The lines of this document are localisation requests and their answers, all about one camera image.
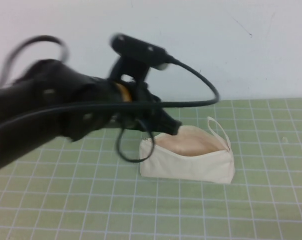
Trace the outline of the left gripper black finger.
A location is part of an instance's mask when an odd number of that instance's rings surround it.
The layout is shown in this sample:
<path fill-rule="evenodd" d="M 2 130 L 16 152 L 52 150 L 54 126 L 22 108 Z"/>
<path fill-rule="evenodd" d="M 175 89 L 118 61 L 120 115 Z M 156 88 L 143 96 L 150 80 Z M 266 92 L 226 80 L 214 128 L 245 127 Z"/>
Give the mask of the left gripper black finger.
<path fill-rule="evenodd" d="M 163 109 L 158 111 L 157 116 L 157 132 L 166 133 L 172 136 L 177 135 L 182 123 L 174 119 Z"/>

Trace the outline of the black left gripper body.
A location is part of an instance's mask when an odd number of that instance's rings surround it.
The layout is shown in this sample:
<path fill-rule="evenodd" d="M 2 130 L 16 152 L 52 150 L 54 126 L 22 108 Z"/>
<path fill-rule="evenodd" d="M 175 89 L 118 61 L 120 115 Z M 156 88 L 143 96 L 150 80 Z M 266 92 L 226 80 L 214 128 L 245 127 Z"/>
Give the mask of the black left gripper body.
<path fill-rule="evenodd" d="M 121 129 L 161 132 L 165 128 L 167 113 L 161 107 L 151 107 L 161 99 L 149 91 L 147 83 L 121 82 L 119 91 L 123 99 L 119 111 Z"/>

